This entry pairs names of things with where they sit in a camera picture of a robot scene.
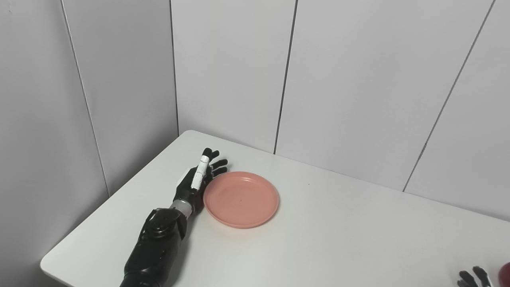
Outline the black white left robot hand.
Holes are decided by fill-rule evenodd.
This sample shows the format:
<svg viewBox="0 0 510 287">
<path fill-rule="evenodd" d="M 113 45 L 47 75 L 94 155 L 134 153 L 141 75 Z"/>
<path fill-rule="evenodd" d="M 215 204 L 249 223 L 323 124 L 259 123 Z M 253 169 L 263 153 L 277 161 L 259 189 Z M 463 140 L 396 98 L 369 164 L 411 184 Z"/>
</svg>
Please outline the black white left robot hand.
<svg viewBox="0 0 510 287">
<path fill-rule="evenodd" d="M 228 160 L 216 160 L 219 155 L 218 150 L 204 149 L 198 165 L 189 169 L 177 185 L 171 208 L 187 217 L 202 211 L 205 188 L 214 178 L 228 171 Z"/>
</svg>

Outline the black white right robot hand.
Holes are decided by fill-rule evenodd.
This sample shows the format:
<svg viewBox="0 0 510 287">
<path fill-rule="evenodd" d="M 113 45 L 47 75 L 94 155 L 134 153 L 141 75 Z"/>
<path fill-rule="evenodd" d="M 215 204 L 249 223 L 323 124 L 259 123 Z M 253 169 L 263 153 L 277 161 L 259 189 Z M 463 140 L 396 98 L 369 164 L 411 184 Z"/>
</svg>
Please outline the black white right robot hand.
<svg viewBox="0 0 510 287">
<path fill-rule="evenodd" d="M 458 287 L 493 287 L 488 273 L 479 266 L 472 268 L 474 276 L 466 270 L 459 271 L 460 279 L 457 280 Z"/>
</svg>

